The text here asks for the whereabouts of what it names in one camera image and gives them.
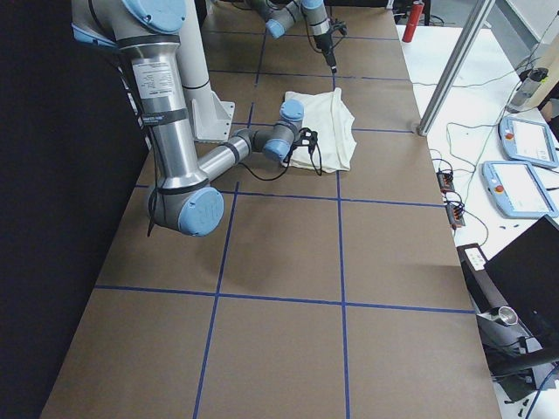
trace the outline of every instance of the white cloth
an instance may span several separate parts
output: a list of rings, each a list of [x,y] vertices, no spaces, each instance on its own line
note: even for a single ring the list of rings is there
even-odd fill
[[[315,95],[286,92],[286,100],[290,99],[298,100],[305,107],[303,127],[309,127],[318,133],[322,170],[327,173],[349,170],[349,162],[355,150],[355,140],[351,133],[355,118],[342,102],[342,90],[336,87],[333,92]],[[313,161],[318,168],[318,150],[314,151]],[[293,152],[291,165],[313,169],[306,148],[297,148]]]

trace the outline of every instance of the red fire extinguisher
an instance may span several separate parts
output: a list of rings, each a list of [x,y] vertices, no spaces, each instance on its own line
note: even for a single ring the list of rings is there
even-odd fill
[[[419,18],[421,17],[421,13],[423,13],[423,6],[424,3],[421,0],[413,2],[410,18],[408,19],[408,24],[405,26],[404,36],[402,37],[404,42],[411,42],[413,39],[413,34],[418,27]]]

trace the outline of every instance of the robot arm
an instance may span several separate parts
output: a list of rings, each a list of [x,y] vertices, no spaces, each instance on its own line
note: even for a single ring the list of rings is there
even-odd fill
[[[303,107],[295,100],[286,102],[281,120],[272,129],[236,132],[198,160],[176,60],[181,43],[177,34],[183,22],[197,25],[197,20],[187,19],[186,14],[184,0],[72,0],[76,39],[119,53],[132,65],[141,100],[137,105],[151,133],[160,174],[148,193],[151,224],[205,236],[217,227],[224,213],[224,199],[210,181],[252,151],[283,161],[298,140]],[[201,43],[199,38],[183,42]],[[202,51],[201,45],[195,49]]]
[[[326,59],[326,64],[332,73],[337,72],[332,34],[339,31],[345,36],[346,25],[343,22],[331,22],[324,0],[293,0],[283,9],[270,0],[245,0],[245,3],[260,14],[266,22],[268,32],[274,38],[281,37],[295,23],[305,20],[313,34],[316,47]]]

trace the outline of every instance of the light blue cap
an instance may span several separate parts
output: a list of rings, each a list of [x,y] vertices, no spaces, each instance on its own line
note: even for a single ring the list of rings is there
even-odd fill
[[[83,44],[88,44],[92,46],[99,46],[100,48],[109,48],[111,50],[116,50],[116,44],[111,41],[110,39],[100,37],[96,33],[92,33],[89,31],[84,31],[79,26],[72,24],[73,28],[73,37],[76,41],[81,42]]]
[[[300,122],[303,120],[303,116],[305,116],[305,107],[298,100],[286,100],[281,105],[279,116],[289,122]]]
[[[281,138],[272,138],[268,140],[262,149],[262,154],[273,161],[283,161],[289,150],[291,149],[291,144]]]
[[[303,0],[303,7],[308,10],[318,9],[324,4],[324,0]]]
[[[207,236],[224,215],[224,198],[212,187],[201,188],[184,203],[178,216],[178,230],[188,236]]]
[[[286,28],[283,27],[283,24],[275,19],[268,20],[266,28],[275,39],[282,37],[286,33]]]
[[[178,32],[186,18],[186,3],[184,0],[121,1],[136,19],[148,28],[160,33]]]

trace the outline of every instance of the blue cable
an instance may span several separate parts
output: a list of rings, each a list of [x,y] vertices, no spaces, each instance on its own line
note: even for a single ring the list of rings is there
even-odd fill
[[[538,398],[540,397],[540,394],[542,393],[543,388],[545,387],[548,380],[557,371],[559,371],[559,364],[557,364],[555,368],[553,368],[551,371],[549,371],[549,374],[543,379],[542,385],[540,386],[540,388],[538,388],[538,391],[535,393],[534,401],[532,402],[532,404],[530,404],[530,409],[528,410],[528,412],[526,414],[526,417],[524,419],[529,419],[530,415],[532,414],[532,410],[534,409],[535,403],[538,401]]]

